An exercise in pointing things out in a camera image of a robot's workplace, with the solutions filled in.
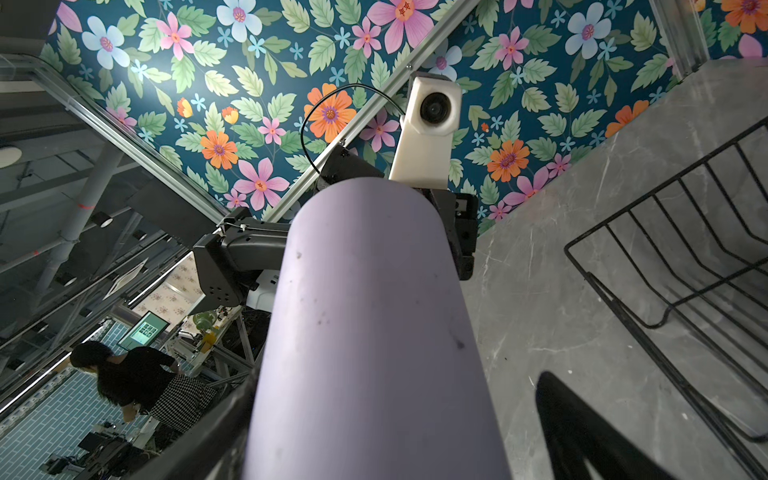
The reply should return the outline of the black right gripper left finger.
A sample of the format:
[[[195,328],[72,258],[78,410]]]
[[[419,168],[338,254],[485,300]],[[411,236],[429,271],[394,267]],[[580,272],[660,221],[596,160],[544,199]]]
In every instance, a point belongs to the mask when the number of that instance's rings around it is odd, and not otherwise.
[[[131,479],[239,479],[258,373],[253,371],[192,429]]]

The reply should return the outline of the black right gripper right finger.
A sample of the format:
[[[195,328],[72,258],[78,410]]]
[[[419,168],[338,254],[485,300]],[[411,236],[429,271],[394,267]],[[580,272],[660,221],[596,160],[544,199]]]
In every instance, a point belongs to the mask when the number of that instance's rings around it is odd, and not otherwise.
[[[556,479],[670,479],[549,371],[538,377],[535,403]]]

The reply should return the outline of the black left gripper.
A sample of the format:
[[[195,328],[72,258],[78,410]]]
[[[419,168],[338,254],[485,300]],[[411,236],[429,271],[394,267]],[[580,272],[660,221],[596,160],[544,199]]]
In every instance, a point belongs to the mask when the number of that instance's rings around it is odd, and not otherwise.
[[[354,178],[383,178],[384,174],[344,146],[337,145],[320,170],[320,177],[326,185],[333,185]],[[474,194],[454,193],[444,189],[414,187],[414,190],[438,212],[459,280],[469,280],[475,265],[478,198]]]

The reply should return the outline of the lilac plastic cup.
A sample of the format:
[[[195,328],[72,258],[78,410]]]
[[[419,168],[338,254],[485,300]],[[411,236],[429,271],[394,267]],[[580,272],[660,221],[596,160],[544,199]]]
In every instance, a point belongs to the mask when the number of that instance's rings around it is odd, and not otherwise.
[[[294,219],[243,475],[510,477],[443,223],[414,189],[347,180]]]

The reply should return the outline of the black wire dish rack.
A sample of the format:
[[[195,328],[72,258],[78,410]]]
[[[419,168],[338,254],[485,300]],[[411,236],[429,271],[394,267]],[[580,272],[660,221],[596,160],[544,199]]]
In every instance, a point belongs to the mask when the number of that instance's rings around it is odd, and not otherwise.
[[[767,475],[767,123],[565,245],[751,479]]]

